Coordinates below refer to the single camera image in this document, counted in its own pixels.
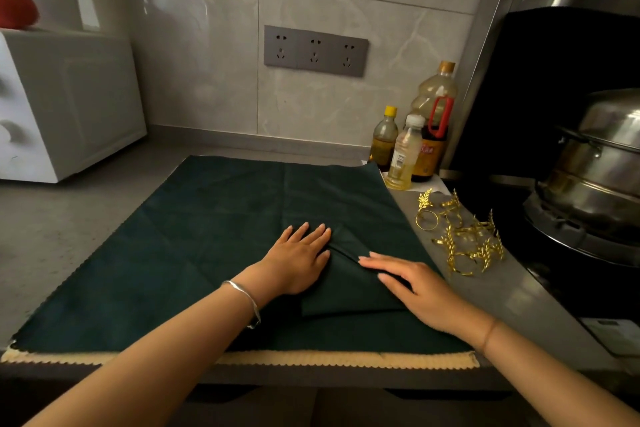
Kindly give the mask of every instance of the silver bangle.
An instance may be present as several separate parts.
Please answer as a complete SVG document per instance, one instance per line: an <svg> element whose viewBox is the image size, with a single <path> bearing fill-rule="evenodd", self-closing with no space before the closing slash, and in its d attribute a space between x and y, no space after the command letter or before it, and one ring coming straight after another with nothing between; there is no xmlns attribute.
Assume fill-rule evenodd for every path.
<svg viewBox="0 0 640 427"><path fill-rule="evenodd" d="M255 317L257 319L257 321L255 322L255 324L249 324L247 327L249 329L255 329L255 327L260 324L261 320L260 319L260 309L258 309L258 304L255 303L255 301L253 300L251 294L249 294L247 291L245 291L242 287L238 286L236 284L236 282L231 282L230 280L225 280L222 284L220 284L221 286L223 284L229 284L231 287L233 287L234 289L236 289L236 291L240 291L242 292L245 296L249 297L249 300L251 301L252 305L253 305L253 313L255 314Z"/></svg>

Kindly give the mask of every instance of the backsplash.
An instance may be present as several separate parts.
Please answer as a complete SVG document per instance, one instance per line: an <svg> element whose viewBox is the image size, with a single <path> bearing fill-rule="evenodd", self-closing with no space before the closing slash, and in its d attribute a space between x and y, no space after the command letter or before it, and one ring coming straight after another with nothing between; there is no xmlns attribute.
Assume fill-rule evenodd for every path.
<svg viewBox="0 0 640 427"><path fill-rule="evenodd" d="M441 59L458 61L478 0L81 0L85 24L129 34L148 123L369 145L403 121ZM364 78L268 67L264 25L363 37Z"/></svg>

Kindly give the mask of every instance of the bracelet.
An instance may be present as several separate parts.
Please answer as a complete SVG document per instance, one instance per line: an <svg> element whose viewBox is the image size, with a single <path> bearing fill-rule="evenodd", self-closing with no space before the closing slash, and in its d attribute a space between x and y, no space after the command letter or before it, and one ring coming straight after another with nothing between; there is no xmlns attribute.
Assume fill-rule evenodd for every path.
<svg viewBox="0 0 640 427"><path fill-rule="evenodd" d="M491 327L489 328L489 332L486 334L486 336L484 337L484 341L482 343L482 346L480 347L480 354L484 356L484 350L486 349L486 345L489 342L489 338L491 337L491 334L493 333L493 331L495 330L495 327L500 323L500 319L498 318L494 318L493 322L491 323Z"/></svg>
<svg viewBox="0 0 640 427"><path fill-rule="evenodd" d="M236 284L236 282L231 282L230 280L225 280L222 284L220 284L221 286L224 284L229 284L231 287L233 287L234 289L236 289L236 291L240 291L242 292L245 296L249 297L249 300L251 301L252 305L253 305L253 313L255 314L255 317L257 319L257 321L254 324L249 324L247 326L247 328L249 329L255 329L255 327L260 324L261 322L261 318L260 318L260 310L258 309L258 304L255 303L255 301L253 300L251 294L249 294L247 291L245 291L242 287L238 286Z"/></svg>

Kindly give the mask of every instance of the stainless steel pot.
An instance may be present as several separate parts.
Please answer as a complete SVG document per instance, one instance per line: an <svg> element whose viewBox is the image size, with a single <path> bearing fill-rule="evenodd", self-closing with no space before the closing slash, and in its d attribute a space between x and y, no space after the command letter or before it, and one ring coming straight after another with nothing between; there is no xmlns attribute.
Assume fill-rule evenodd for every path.
<svg viewBox="0 0 640 427"><path fill-rule="evenodd" d="M614 241L640 245L640 89L593 93L578 131L538 184L567 220Z"/></svg>

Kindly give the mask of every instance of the bottle cap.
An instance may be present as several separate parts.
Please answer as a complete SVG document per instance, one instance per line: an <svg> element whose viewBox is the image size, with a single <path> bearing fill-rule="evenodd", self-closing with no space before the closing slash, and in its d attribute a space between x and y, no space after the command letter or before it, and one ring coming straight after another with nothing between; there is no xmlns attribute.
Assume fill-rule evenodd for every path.
<svg viewBox="0 0 640 427"><path fill-rule="evenodd" d="M456 63L453 63L451 61L440 61L440 66L438 66L438 73L453 73L455 67Z"/></svg>
<svg viewBox="0 0 640 427"><path fill-rule="evenodd" d="M397 113L398 109L396 107L387 106L387 108L385 108L385 117L396 118Z"/></svg>
<svg viewBox="0 0 640 427"><path fill-rule="evenodd" d="M422 128L425 121L422 115L411 114L406 116L406 124L410 127Z"/></svg>

